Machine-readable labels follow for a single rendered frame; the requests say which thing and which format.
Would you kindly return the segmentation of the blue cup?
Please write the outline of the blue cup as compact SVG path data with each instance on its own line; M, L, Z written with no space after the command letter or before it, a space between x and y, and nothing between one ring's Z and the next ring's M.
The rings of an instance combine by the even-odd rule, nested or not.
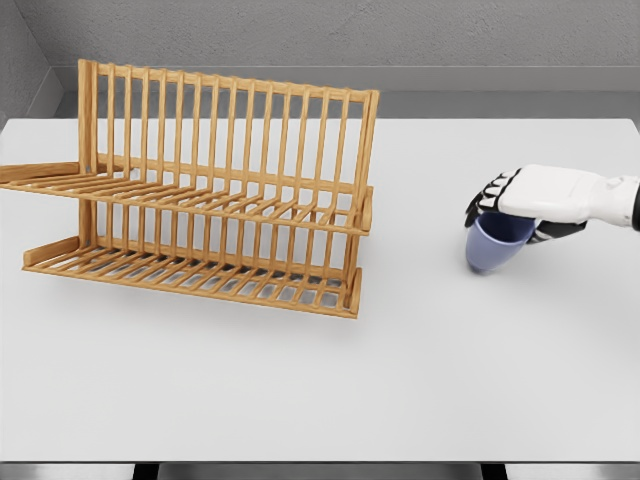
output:
M475 272L495 270L520 251L534 229L534 219L501 212L481 214L467 235L467 263Z

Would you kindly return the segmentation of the wooden two-tier dish rack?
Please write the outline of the wooden two-tier dish rack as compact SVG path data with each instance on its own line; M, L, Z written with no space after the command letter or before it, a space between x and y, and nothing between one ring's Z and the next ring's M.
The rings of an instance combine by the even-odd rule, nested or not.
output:
M82 60L78 157L0 166L74 198L27 270L354 318L380 95Z

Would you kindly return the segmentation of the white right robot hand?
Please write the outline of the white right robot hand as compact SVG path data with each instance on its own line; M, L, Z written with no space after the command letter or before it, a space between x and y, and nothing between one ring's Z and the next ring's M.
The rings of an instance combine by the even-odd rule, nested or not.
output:
M483 213L499 212L539 222L530 244L566 237L585 229L589 197L604 180L587 171L543 165L503 172L471 200L465 226Z

